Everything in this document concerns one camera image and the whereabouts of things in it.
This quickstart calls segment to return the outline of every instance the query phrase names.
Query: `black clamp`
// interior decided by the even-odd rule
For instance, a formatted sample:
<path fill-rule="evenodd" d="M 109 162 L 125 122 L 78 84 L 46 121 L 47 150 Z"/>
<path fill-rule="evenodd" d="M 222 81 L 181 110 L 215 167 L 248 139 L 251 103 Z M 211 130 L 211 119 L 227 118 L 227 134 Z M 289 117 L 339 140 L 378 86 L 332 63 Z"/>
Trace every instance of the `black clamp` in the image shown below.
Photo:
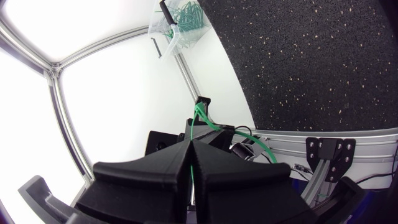
<path fill-rule="evenodd" d="M 305 144 L 307 162 L 313 172 L 321 159 L 330 161 L 326 182 L 338 182 L 353 163 L 355 139 L 307 138 Z"/>

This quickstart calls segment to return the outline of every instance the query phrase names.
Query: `aluminum frame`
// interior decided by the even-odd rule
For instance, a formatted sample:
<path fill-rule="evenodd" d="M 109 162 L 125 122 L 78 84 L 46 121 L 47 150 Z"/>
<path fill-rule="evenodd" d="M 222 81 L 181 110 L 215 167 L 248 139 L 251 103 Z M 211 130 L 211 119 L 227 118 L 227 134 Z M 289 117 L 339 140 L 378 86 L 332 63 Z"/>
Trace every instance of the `aluminum frame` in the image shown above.
<path fill-rule="evenodd" d="M 38 71 L 48 80 L 54 112 L 57 117 L 62 136 L 65 140 L 65 144 L 67 145 L 77 168 L 88 185 L 95 179 L 91 168 L 92 165 L 86 158 L 84 150 L 81 148 L 81 144 L 75 134 L 73 125 L 70 122 L 70 117 L 63 100 L 62 88 L 59 80 L 60 74 L 63 69 L 80 59 L 113 44 L 146 34 L 147 30 L 148 26 L 143 26 L 113 35 L 75 52 L 60 62 L 51 63 L 24 42 L 22 38 L 18 37 L 18 35 L 12 31 L 0 16 L 0 39 L 3 41 L 3 43 L 0 42 L 0 47 L 6 48 L 6 50 L 15 58 Z M 201 94 L 183 55 L 176 55 L 175 60 L 180 68 L 193 100 L 196 101 L 197 97 Z M 334 133 L 255 130 L 253 131 L 253 134 L 260 136 L 261 141 L 266 143 L 275 154 L 294 156 L 298 158 L 305 157 L 305 148 L 303 145 L 305 145 L 305 138 L 309 136 L 319 138 L 355 138 L 357 144 L 353 162 L 373 163 L 392 162 L 393 154 L 391 153 L 391 148 L 392 146 L 396 147 L 398 141 L 398 128 Z M 243 139 L 239 136 L 236 136 L 233 139 L 234 142 L 242 140 Z"/>

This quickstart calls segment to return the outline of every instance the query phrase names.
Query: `black block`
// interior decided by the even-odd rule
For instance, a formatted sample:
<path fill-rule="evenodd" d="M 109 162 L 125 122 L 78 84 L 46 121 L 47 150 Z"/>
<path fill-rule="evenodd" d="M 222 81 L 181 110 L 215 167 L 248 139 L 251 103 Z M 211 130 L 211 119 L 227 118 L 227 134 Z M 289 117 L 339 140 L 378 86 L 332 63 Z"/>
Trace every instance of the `black block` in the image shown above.
<path fill-rule="evenodd" d="M 316 216 L 289 183 L 287 164 L 260 164 L 193 140 L 199 223 L 313 223 Z"/>
<path fill-rule="evenodd" d="M 95 164 L 78 208 L 111 223 L 184 222 L 190 148 L 187 139 L 136 161 Z"/>

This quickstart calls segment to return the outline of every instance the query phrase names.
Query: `green wire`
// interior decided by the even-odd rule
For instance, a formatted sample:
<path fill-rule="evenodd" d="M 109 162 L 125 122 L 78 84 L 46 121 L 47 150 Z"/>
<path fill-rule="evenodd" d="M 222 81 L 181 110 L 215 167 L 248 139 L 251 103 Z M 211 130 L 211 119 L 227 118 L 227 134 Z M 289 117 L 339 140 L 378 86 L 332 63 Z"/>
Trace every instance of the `green wire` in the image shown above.
<path fill-rule="evenodd" d="M 255 143 L 257 143 L 258 145 L 260 145 L 268 153 L 268 155 L 271 157 L 272 163 L 278 163 L 276 158 L 275 158 L 275 156 L 274 156 L 274 154 L 271 152 L 271 150 L 269 150 L 269 148 L 264 143 L 262 143 L 260 140 L 256 139 L 255 137 L 253 137 L 253 136 L 251 136 L 249 134 L 246 134 L 246 133 L 243 133 L 243 132 L 240 132 L 240 131 L 236 131 L 235 130 L 235 133 L 238 134 L 238 135 L 241 135 L 241 136 L 243 136 L 245 138 L 248 138 L 248 139 L 254 141 Z"/>
<path fill-rule="evenodd" d="M 197 105 L 195 105 L 195 115 L 194 115 L 194 117 L 193 117 L 193 121 L 195 120 L 195 118 L 196 118 L 197 115 L 199 115 L 199 117 L 200 117 L 202 120 L 204 120 L 204 121 L 206 122 L 206 124 L 207 124 L 209 127 L 211 127 L 212 129 L 214 129 L 215 131 L 220 131 L 220 130 L 221 130 L 220 127 L 215 126 L 215 125 L 207 118 L 207 115 L 206 115 L 206 113 L 205 113 L 205 106 L 203 105 L 203 103 L 198 103 Z M 192 136 L 192 134 L 193 134 L 193 121 L 192 121 L 192 125 L 191 125 L 191 140 L 193 139 L 193 136 Z M 274 156 L 274 154 L 271 152 L 271 150 L 270 150 L 264 143 L 262 143 L 260 140 L 256 139 L 255 137 L 253 137 L 253 136 L 251 136 L 251 135 L 248 135 L 248 134 L 246 134 L 246 133 L 243 133 L 243 132 L 241 132 L 241 131 L 235 130 L 235 133 L 238 134 L 238 135 L 240 135 L 240 136 L 243 136 L 243 137 L 245 137 L 245 138 L 248 138 L 248 139 L 254 141 L 255 143 L 257 143 L 258 145 L 260 145 L 260 146 L 263 148 L 263 150 L 265 150 L 265 151 L 268 153 L 268 155 L 270 156 L 270 158 L 271 158 L 271 160 L 272 160 L 272 163 L 278 163 L 277 160 L 276 160 L 276 158 L 275 158 L 275 156 Z"/>

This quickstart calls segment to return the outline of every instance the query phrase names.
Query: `wire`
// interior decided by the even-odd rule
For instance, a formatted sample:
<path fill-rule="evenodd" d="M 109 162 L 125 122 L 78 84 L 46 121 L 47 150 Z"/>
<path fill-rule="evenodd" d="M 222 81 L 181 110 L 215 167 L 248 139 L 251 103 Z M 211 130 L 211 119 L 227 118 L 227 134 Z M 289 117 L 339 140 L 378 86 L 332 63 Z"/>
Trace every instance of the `wire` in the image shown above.
<path fill-rule="evenodd" d="M 304 179 L 306 179 L 308 182 L 310 180 L 308 180 L 302 173 L 300 173 L 299 171 L 295 170 L 295 169 L 291 169 L 292 171 L 296 171 L 298 174 L 300 174 L 300 176 L 302 176 Z"/>
<path fill-rule="evenodd" d="M 274 154 L 271 152 L 271 150 L 269 150 L 269 148 L 264 143 L 262 143 L 260 140 L 256 139 L 254 136 L 250 136 L 250 135 L 248 135 L 246 133 L 243 133 L 241 131 L 235 131 L 235 133 L 238 134 L 238 135 L 241 135 L 241 136 L 243 136 L 245 138 L 248 138 L 248 139 L 254 141 L 255 143 L 257 143 L 258 145 L 260 145 L 268 153 L 269 157 L 272 160 L 272 163 L 278 163 L 276 158 L 275 158 L 275 156 L 274 156 Z"/>
<path fill-rule="evenodd" d="M 269 162 L 270 164 L 272 163 L 266 155 L 264 155 L 263 153 L 261 153 L 261 155 L 264 156 L 264 157 L 268 160 L 268 162 Z"/>
<path fill-rule="evenodd" d="M 220 131 L 220 130 L 221 130 L 220 127 L 215 126 L 215 125 L 208 119 L 208 117 L 207 117 L 207 115 L 206 115 L 206 113 L 205 113 L 205 106 L 203 105 L 203 103 L 198 103 L 198 104 L 195 105 L 195 114 L 199 115 L 199 117 L 200 117 L 202 120 L 204 120 L 204 122 L 205 122 L 209 127 L 211 127 L 213 130 L 215 130 L 215 131 Z M 193 121 L 192 121 L 192 125 L 191 125 L 191 140 L 193 139 Z M 250 136 L 250 135 L 248 135 L 248 134 L 246 134 L 246 133 L 243 133 L 243 132 L 241 132 L 241 131 L 237 131 L 237 130 L 235 130 L 235 134 L 238 134 L 238 135 L 241 135 L 241 136 L 243 136 L 243 137 L 245 137 L 245 138 L 248 138 L 248 139 L 254 141 L 255 143 L 257 143 L 258 145 L 260 145 L 260 146 L 268 153 L 268 155 L 271 157 L 272 162 L 273 162 L 273 163 L 278 163 L 277 160 L 276 160 L 276 158 L 275 158 L 275 156 L 274 156 L 274 154 L 271 152 L 271 150 L 269 150 L 269 148 L 268 148 L 264 143 L 262 143 L 260 140 L 256 139 L 256 138 L 253 137 L 253 136 Z"/>
<path fill-rule="evenodd" d="M 250 135 L 252 136 L 251 129 L 249 127 L 247 127 L 245 125 L 240 125 L 240 126 L 236 127 L 235 130 L 237 130 L 238 128 L 247 128 L 250 131 Z"/>
<path fill-rule="evenodd" d="M 372 178 L 375 178 L 375 177 L 385 177 L 385 176 L 392 175 L 392 174 L 393 174 L 393 172 L 391 172 L 391 173 L 389 173 L 389 174 L 374 174 L 374 175 L 372 175 L 372 176 L 370 176 L 370 177 L 367 177 L 367 178 L 365 178 L 365 179 L 363 179 L 363 180 L 357 181 L 356 183 L 357 183 L 357 184 L 360 184 L 360 183 L 362 183 L 362 182 L 364 182 L 364 181 L 367 181 L 367 180 L 372 179 Z"/>
<path fill-rule="evenodd" d="M 397 151 L 398 151 L 398 146 L 397 146 L 397 149 L 396 149 L 396 153 L 394 154 L 394 158 L 393 158 L 393 161 L 392 161 L 392 167 L 391 167 L 391 178 L 394 178 L 394 166 L 395 166 L 395 164 L 396 164 L 396 156 L 397 156 Z"/>

